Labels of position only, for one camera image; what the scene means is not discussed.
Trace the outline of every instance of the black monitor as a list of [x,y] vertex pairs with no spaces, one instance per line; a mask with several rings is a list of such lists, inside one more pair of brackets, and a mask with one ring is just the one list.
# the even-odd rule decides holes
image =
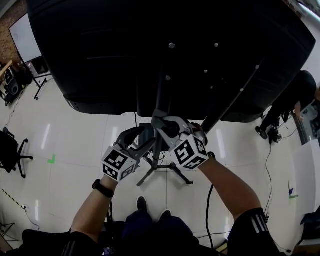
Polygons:
[[281,0],[27,4],[50,72],[70,106],[88,114],[151,117],[161,83],[171,116],[252,122],[316,43]]

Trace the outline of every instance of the tripod leg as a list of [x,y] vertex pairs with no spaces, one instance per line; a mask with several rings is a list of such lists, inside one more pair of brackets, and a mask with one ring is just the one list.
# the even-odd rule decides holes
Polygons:
[[178,174],[178,175],[181,177],[181,179],[183,179],[183,180],[185,181],[185,183],[186,183],[187,185],[191,185],[191,184],[194,183],[193,181],[188,180],[187,177],[184,176],[177,167],[173,167],[172,170],[173,170],[176,174]]
[[25,159],[25,158],[29,158],[29,159],[31,159],[31,160],[34,159],[33,156],[27,156],[27,155],[22,155],[22,156],[20,156],[20,159]]
[[151,168],[150,170],[148,170],[148,172],[146,173],[146,175],[142,178],[142,180],[140,180],[138,182],[138,184],[136,185],[137,187],[140,187],[146,180],[146,178],[148,178],[155,170],[153,168]]

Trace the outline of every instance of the chair base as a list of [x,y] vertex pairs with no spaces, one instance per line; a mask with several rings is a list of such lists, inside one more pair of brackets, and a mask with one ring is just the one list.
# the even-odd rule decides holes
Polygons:
[[22,167],[21,167],[20,160],[21,160],[21,159],[27,159],[27,158],[29,158],[29,159],[31,159],[31,160],[34,159],[33,156],[21,155],[21,152],[22,152],[22,149],[24,148],[25,143],[28,143],[28,142],[29,142],[29,141],[28,141],[28,139],[26,138],[26,139],[22,142],[22,145],[21,145],[21,147],[19,148],[19,151],[18,151],[18,153],[17,153],[17,157],[18,157],[17,164],[18,164],[18,167],[19,167],[19,171],[20,171],[21,177],[24,178],[24,179],[26,178],[26,173],[23,174],[23,172],[22,172]]

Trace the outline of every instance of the hand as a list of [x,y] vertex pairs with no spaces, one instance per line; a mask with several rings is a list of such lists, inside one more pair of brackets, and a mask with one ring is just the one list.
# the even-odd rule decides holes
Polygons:
[[302,122],[304,120],[303,116],[301,116],[300,114],[296,114],[296,117]]
[[208,145],[208,138],[207,138],[207,135],[204,132],[202,126],[199,125],[198,123],[195,123],[195,122],[192,122],[191,124],[194,126],[194,128],[192,129],[193,134],[198,138],[203,138],[204,145],[205,146]]

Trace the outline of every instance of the person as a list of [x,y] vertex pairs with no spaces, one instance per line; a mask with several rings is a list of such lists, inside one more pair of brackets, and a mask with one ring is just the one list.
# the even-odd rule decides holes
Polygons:
[[320,90],[313,76],[306,70],[300,71],[283,93],[272,104],[271,110],[256,132],[266,140],[267,128],[274,124],[280,115],[295,110],[296,117],[302,121],[301,111],[314,99],[320,101]]
[[[280,252],[269,233],[266,217],[256,193],[213,157],[200,165],[199,169],[215,187],[233,215],[234,225],[228,236],[228,255],[279,255]],[[98,242],[118,183],[105,175],[94,184],[95,189],[73,220],[71,234],[62,256],[103,254],[103,248]],[[203,248],[190,228],[180,218],[172,216],[170,210],[166,210],[159,221],[153,223],[148,214],[147,201],[141,196],[137,200],[137,211],[126,219],[120,246],[114,253],[116,255],[217,255],[211,248],[205,247],[208,251]]]

